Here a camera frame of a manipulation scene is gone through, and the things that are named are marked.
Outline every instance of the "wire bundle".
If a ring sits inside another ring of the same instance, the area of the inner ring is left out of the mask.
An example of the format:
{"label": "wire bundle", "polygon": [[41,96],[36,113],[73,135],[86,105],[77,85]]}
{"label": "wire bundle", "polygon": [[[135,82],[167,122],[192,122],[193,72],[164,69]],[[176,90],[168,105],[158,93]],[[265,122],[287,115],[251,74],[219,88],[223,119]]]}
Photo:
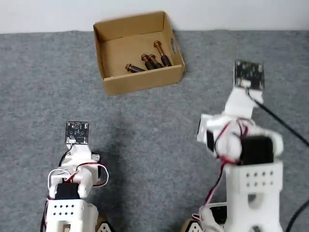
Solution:
{"label": "wire bundle", "polygon": [[[71,147],[69,148],[69,150],[67,150],[61,157],[60,159],[60,162],[59,162],[59,167],[61,167],[61,164],[63,162],[63,160],[65,159],[66,155],[71,151],[72,147],[73,147],[74,144],[71,145]],[[56,171],[59,171],[59,172],[62,172],[62,173],[59,173],[59,174],[63,174],[63,173],[67,173],[68,174],[68,177],[67,178],[64,178],[64,182],[65,183],[69,183],[69,182],[72,182],[73,181],[73,178],[76,176],[76,174],[80,171],[80,168],[83,167],[83,166],[98,166],[98,167],[101,167],[104,169],[104,171],[106,172],[106,181],[103,182],[103,183],[100,183],[100,184],[96,184],[96,185],[93,185],[92,187],[93,188],[99,188],[99,187],[102,187],[102,186],[105,186],[108,181],[109,181],[109,173],[107,171],[107,168],[101,164],[101,163],[96,163],[96,162],[86,162],[86,163],[81,163],[79,164],[76,169],[75,169],[75,172],[73,172],[72,174],[68,171],[68,170],[65,170],[65,169],[62,169],[62,168],[56,168],[56,169],[53,169],[49,174],[48,174],[48,180],[47,180],[47,186],[48,186],[48,190],[50,189],[50,182],[51,182],[51,175],[56,172]],[[49,196],[47,196],[46,198],[46,202],[45,202],[45,205],[44,205],[44,211],[43,211],[43,216],[42,216],[42,220],[41,220],[41,226],[40,226],[40,232],[43,232],[44,228],[46,229],[46,213],[47,213],[47,207],[48,207],[48,201],[51,200],[51,198]]]}
{"label": "wire bundle", "polygon": [[[279,122],[281,125],[283,125],[289,132],[291,132],[295,137],[297,137],[300,141],[302,141],[307,147],[309,147],[309,142],[308,140],[306,140],[300,133],[298,133],[297,131],[295,131],[292,127],[290,127],[286,122],[284,122],[279,116],[277,116],[275,113],[273,113],[271,110],[269,110],[266,106],[264,106],[262,103],[260,103],[258,100],[254,99],[251,95],[250,95],[250,92],[249,92],[249,89],[246,89],[246,94],[248,95],[248,97],[254,101],[261,109],[263,109],[265,112],[267,112],[269,115],[271,115],[277,122]],[[216,142],[218,140],[219,137],[222,136],[222,134],[225,132],[225,130],[227,129],[227,127],[229,126],[229,123],[227,123],[224,128],[222,129],[222,131],[219,133],[219,136],[217,137],[215,143],[214,143],[214,149],[216,151]],[[247,135],[248,134],[248,127],[247,129],[245,128],[245,130],[243,130],[243,128],[241,127],[241,125],[239,124],[239,128],[240,128],[240,131],[241,133],[240,134],[243,134],[243,135]],[[205,199],[205,205],[207,205],[216,188],[218,187],[220,181],[221,181],[221,178],[223,176],[223,170],[224,170],[224,166],[230,161],[230,160],[225,160],[225,157],[222,156],[222,155],[219,155],[218,152],[216,151],[217,155],[218,155],[218,158],[220,158],[223,163],[221,164],[221,168],[220,168],[220,174],[219,174],[219,177],[215,183],[215,185],[210,189],[206,199]],[[290,232],[291,229],[292,229],[292,226],[294,225],[296,219],[299,217],[299,215],[309,206],[309,200],[305,201],[297,210],[296,212],[293,214],[293,216],[291,217],[289,223],[288,223],[288,226],[286,227],[286,230],[285,232]],[[192,218],[194,220],[197,220],[197,221],[201,221],[201,216],[199,214],[192,214]]]}

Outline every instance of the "mounting hole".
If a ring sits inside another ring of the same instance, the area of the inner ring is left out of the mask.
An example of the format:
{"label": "mounting hole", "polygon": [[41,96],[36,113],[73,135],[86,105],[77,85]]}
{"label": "mounting hole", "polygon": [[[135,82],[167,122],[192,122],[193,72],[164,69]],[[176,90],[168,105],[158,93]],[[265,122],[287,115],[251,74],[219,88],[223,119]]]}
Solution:
{"label": "mounting hole", "polygon": [[256,193],[256,194],[248,194],[248,206],[251,209],[258,209],[263,205],[264,194]]}
{"label": "mounting hole", "polygon": [[262,230],[258,226],[251,227],[251,230],[253,230],[254,232],[262,232]]}

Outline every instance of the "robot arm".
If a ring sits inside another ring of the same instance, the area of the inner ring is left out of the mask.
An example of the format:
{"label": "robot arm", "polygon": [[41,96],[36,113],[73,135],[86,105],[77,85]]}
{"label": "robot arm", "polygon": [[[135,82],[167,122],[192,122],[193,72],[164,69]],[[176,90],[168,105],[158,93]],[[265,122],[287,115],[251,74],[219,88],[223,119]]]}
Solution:
{"label": "robot arm", "polygon": [[[67,122],[69,150],[60,166],[48,175],[49,196],[42,219],[46,232],[94,232],[98,229],[98,210],[84,199],[92,187],[106,185],[109,174],[99,163],[100,156],[92,154],[88,146],[88,130],[88,122]],[[106,172],[106,180],[98,184],[101,170]],[[99,229],[112,232],[108,222],[103,222]]]}
{"label": "robot arm", "polygon": [[[283,152],[283,139],[251,119],[256,107],[252,98],[263,102],[263,89],[263,64],[236,61],[234,88],[224,112],[201,116],[197,140],[223,162],[216,185],[200,207],[198,217],[195,216],[202,231],[248,232],[258,226],[264,232],[282,232],[279,198],[283,165],[278,157]],[[219,222],[212,211],[218,205],[209,202],[223,171],[227,202],[220,205],[226,207],[226,213],[225,221]],[[253,202],[248,201],[250,196],[255,196]]]}

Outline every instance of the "open cardboard box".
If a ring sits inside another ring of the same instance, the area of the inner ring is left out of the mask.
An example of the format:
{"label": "open cardboard box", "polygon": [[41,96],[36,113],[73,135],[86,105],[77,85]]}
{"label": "open cardboard box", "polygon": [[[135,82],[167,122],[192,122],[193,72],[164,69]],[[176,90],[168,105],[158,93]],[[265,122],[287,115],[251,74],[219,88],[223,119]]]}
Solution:
{"label": "open cardboard box", "polygon": [[[168,16],[165,12],[154,12],[109,21],[94,25],[98,68],[103,86],[108,95],[170,85],[181,81],[185,64],[175,40]],[[126,64],[146,70],[141,55],[154,54],[161,62],[154,48],[154,41],[162,43],[171,67],[130,73]]]}

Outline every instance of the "bolt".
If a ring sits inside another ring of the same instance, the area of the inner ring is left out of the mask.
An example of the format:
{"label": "bolt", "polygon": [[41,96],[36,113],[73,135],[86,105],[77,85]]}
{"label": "bolt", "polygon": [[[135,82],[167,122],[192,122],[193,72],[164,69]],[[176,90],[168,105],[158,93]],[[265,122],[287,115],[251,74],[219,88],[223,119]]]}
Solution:
{"label": "bolt", "polygon": [[143,54],[141,56],[141,60],[145,62],[145,66],[148,70],[155,69],[156,67],[152,64],[152,62],[149,60],[149,57],[147,54]]}
{"label": "bolt", "polygon": [[156,60],[155,55],[150,54],[149,59],[157,69],[163,68],[163,65]]}
{"label": "bolt", "polygon": [[159,40],[154,41],[154,47],[156,49],[158,49],[158,52],[160,53],[160,56],[164,56],[165,55],[164,51],[163,51],[163,49],[161,47],[161,42]]}
{"label": "bolt", "polygon": [[158,49],[158,52],[160,53],[161,61],[162,61],[163,65],[164,66],[172,66],[168,56],[164,54],[164,51],[161,47],[161,42],[159,40],[154,41],[154,47]]}
{"label": "bolt", "polygon": [[126,70],[132,72],[132,73],[139,73],[139,72],[143,72],[143,71],[146,71],[144,69],[141,69],[139,67],[136,67],[132,64],[126,64]]}
{"label": "bolt", "polygon": [[145,61],[145,62],[146,62],[146,61],[149,61],[149,56],[148,56],[147,54],[144,53],[144,54],[141,56],[141,60],[142,60],[142,61]]}

